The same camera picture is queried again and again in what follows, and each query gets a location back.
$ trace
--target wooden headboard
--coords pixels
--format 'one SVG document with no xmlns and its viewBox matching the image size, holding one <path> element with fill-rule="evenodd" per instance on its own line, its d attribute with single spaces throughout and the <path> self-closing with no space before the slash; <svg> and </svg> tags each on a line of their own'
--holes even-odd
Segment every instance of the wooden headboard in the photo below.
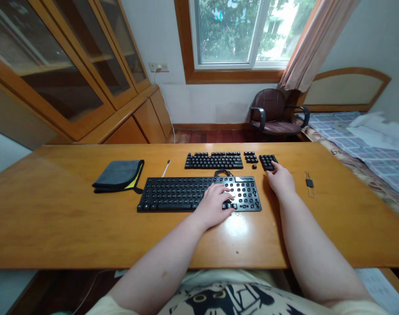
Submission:
<svg viewBox="0 0 399 315">
<path fill-rule="evenodd" d="M 319 73 L 297 106 L 311 112 L 367 112 L 388 86 L 391 78 L 369 68 L 342 68 Z"/>
</svg>

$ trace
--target window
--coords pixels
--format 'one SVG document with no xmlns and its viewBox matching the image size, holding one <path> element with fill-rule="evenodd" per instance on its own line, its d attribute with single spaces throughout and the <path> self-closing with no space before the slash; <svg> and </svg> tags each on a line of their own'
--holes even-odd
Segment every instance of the window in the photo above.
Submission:
<svg viewBox="0 0 399 315">
<path fill-rule="evenodd" d="M 195 68 L 285 68 L 315 2 L 190 0 Z"/>
<path fill-rule="evenodd" d="M 279 80 L 319 2 L 175 0 L 187 83 L 217 83 L 225 72 L 250 82 L 240 79 L 246 70 L 255 71 L 246 75 L 254 82 Z M 218 81 L 233 82 L 229 75 Z"/>
</svg>

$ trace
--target t-shirt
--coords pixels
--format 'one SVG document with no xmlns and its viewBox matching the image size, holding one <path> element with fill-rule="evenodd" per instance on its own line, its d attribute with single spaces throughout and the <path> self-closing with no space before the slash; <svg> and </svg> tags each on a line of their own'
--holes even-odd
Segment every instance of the t-shirt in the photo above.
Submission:
<svg viewBox="0 0 399 315">
<path fill-rule="evenodd" d="M 87 315 L 137 315 L 117 305 L 110 296 L 100 299 Z M 180 288 L 159 315 L 385 315 L 370 301 L 344 301 L 326 308 L 244 270 L 200 271 L 185 277 Z"/>
</svg>

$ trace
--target forearm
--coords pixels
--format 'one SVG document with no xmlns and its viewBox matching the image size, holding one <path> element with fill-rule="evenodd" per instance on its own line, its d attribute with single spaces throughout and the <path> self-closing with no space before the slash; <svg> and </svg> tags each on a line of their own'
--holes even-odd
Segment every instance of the forearm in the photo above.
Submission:
<svg viewBox="0 0 399 315">
<path fill-rule="evenodd" d="M 332 306 L 343 300 L 372 300 L 360 278 L 296 194 L 279 197 L 284 241 L 304 294 Z"/>
<path fill-rule="evenodd" d="M 141 258 L 109 295 L 123 308 L 157 314 L 178 289 L 205 230 L 193 215 L 187 217 Z"/>
</svg>

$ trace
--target cabinet drawer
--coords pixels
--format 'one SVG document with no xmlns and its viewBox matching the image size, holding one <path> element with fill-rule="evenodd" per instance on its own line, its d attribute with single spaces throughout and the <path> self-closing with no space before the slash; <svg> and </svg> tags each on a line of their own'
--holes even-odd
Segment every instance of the cabinet drawer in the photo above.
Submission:
<svg viewBox="0 0 399 315">
<path fill-rule="evenodd" d="M 147 99 L 145 103 L 137 109 L 133 117 L 147 138 L 148 143 L 166 143 L 165 134 L 163 133 L 150 99 Z"/>
<path fill-rule="evenodd" d="M 147 144 L 134 118 L 129 117 L 104 144 Z"/>
<path fill-rule="evenodd" d="M 165 99 L 161 95 L 160 89 L 155 91 L 151 96 L 149 96 L 151 103 L 153 104 L 154 110 L 156 111 L 157 117 L 161 128 L 163 129 L 164 135 L 167 137 L 172 130 L 172 122 L 168 110 L 165 106 Z"/>
</svg>

